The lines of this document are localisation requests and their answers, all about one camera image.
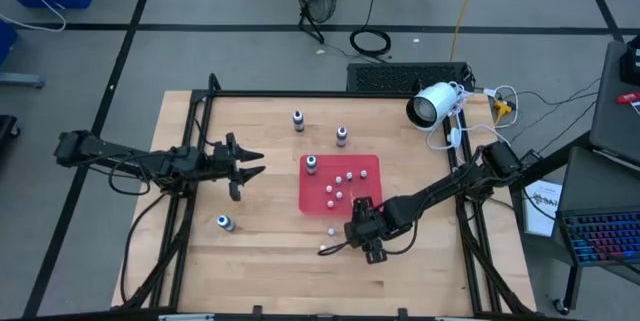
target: white paper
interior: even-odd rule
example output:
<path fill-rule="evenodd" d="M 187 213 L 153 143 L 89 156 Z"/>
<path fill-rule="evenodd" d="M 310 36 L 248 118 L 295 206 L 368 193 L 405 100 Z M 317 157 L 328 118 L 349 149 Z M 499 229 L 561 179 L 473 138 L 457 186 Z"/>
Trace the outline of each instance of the white paper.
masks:
<path fill-rule="evenodd" d="M 546 181 L 536 181 L 525 188 L 531 201 L 535 202 L 540 210 L 547 215 L 554 217 L 560 203 L 562 185 L 557 185 Z M 525 232 L 533 235 L 550 237 L 553 232 L 554 221 L 536 210 L 529 200 L 524 197 L 525 202 Z"/>

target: yellow cable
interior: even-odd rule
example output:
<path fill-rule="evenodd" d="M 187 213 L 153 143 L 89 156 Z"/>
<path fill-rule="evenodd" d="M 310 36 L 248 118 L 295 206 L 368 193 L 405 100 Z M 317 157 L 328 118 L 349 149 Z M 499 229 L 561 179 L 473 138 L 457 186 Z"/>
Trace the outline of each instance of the yellow cable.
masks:
<path fill-rule="evenodd" d="M 464 18 L 464 12 L 467 10 L 467 5 L 469 4 L 469 0 L 464 0 L 462 4 L 462 10 L 460 10 L 460 16 L 458 16 L 458 23 L 456 24 L 456 30 L 453 33 L 453 45 L 451 45 L 451 57 L 449 58 L 449 62 L 453 62 L 453 56 L 456 53 L 456 42 L 458 41 L 458 31 L 460 30 L 460 24 L 462 23 L 462 19 Z"/>

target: rgb keyboard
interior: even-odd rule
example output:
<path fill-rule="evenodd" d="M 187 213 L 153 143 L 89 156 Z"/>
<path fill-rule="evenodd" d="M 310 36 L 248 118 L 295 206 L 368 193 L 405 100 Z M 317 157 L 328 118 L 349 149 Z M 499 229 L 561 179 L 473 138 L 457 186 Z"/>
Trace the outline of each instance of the rgb keyboard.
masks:
<path fill-rule="evenodd" d="M 564 224 L 560 227 L 569 251 L 580 266 L 606 266 L 640 263 L 640 209 L 625 211 L 607 209 L 598 213 L 581 211 L 559 212 Z"/>

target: red plate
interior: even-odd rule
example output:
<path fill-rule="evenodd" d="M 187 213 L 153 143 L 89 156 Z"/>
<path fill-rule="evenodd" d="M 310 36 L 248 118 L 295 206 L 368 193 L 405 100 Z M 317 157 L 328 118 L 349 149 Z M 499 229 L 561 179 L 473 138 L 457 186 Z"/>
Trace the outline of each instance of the red plate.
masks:
<path fill-rule="evenodd" d="M 382 202 L 380 184 L 380 161 L 376 155 L 314 155 L 318 162 L 318 171 L 314 175 L 307 173 L 307 156 L 300 158 L 300 192 L 298 206 L 305 215 L 349 215 L 353 200 L 369 196 L 374 205 Z M 367 177 L 360 178 L 360 172 L 367 171 Z M 347 172 L 353 179 L 347 181 Z M 336 185 L 336 177 L 342 177 L 342 183 Z M 342 192 L 342 199 L 336 199 L 336 192 Z M 327 202 L 334 207 L 327 207 Z"/>

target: keyboard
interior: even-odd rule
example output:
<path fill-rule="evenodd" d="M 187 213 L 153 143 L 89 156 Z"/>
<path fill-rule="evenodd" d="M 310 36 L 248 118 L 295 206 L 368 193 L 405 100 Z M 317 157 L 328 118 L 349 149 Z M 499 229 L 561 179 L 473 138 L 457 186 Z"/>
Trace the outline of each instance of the keyboard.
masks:
<path fill-rule="evenodd" d="M 475 78 L 464 62 L 352 63 L 347 67 L 347 91 L 417 93 L 437 82 L 455 81 L 472 92 Z"/>
<path fill-rule="evenodd" d="M 558 217 L 567 225 L 560 230 L 577 266 L 640 263 L 640 206 L 560 211 Z"/>

